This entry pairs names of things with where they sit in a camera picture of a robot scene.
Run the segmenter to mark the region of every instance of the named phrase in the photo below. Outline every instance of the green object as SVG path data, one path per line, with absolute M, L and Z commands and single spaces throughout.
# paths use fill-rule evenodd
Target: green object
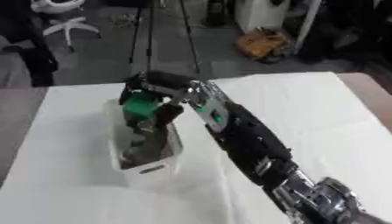
M 136 116 L 149 117 L 158 107 L 159 100 L 146 93 L 134 93 L 123 105 L 125 118 Z
M 216 110 L 214 110 L 211 113 L 211 117 L 213 118 L 214 121 L 216 121 L 217 123 L 219 123 L 222 120 L 222 117 L 220 114 L 218 114 L 218 112 L 216 112 Z
M 203 107 L 200 106 L 200 105 L 197 105 L 197 106 L 196 106 L 196 109 L 197 109 L 199 112 L 203 111 Z

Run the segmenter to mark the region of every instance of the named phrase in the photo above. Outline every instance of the chair base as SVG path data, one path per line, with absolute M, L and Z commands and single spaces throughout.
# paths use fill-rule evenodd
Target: chair base
M 69 19 L 65 22 L 60 21 L 53 21 L 53 25 L 44 30 L 44 36 L 50 35 L 54 32 L 64 31 L 64 35 L 66 36 L 66 45 L 70 52 L 74 51 L 72 47 L 72 40 L 71 40 L 71 30 L 72 29 L 81 29 L 85 31 L 95 32 L 98 35 L 98 38 L 101 37 L 100 31 L 89 24 L 84 24 L 82 22 L 86 21 L 85 17 L 76 17 Z

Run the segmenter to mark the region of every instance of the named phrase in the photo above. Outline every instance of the green block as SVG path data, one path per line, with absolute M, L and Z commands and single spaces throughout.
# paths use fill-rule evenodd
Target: green block
M 122 112 L 125 118 L 134 115 L 149 117 L 158 107 L 159 100 L 146 93 L 134 93 L 123 105 Z

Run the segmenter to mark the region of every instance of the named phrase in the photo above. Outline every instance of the white bin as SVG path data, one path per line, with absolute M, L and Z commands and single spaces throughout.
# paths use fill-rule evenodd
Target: white bin
M 118 105 L 118 100 L 110 100 L 104 104 L 104 114 L 108 120 L 111 162 L 113 168 L 121 172 L 126 178 L 129 187 L 149 188 L 159 186 L 170 181 L 179 169 L 178 157 L 182 153 L 183 147 L 179 140 L 179 135 L 174 124 L 168 125 L 168 145 L 172 155 L 156 162 L 139 165 L 128 170 L 121 169 L 120 152 L 123 147 L 130 147 L 132 129 L 127 127 L 123 117 L 122 107 Z

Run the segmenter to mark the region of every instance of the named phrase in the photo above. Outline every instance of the white chair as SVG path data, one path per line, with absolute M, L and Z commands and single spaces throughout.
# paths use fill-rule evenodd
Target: white chair
M 32 0 L 31 8 L 35 12 L 41 12 L 46 14 L 60 14 L 66 11 L 71 11 L 80 8 L 86 0 L 68 0 L 64 3 L 55 3 L 53 0 Z M 57 31 L 64 31 L 66 36 L 66 44 L 68 49 L 73 52 L 74 48 L 71 42 L 70 31 L 72 29 L 82 29 L 86 31 L 95 32 L 98 37 L 101 37 L 99 30 L 92 25 L 84 24 L 86 21 L 85 17 L 76 17 L 66 21 L 55 20 L 52 22 L 52 26 L 44 30 L 44 36 L 52 34 Z

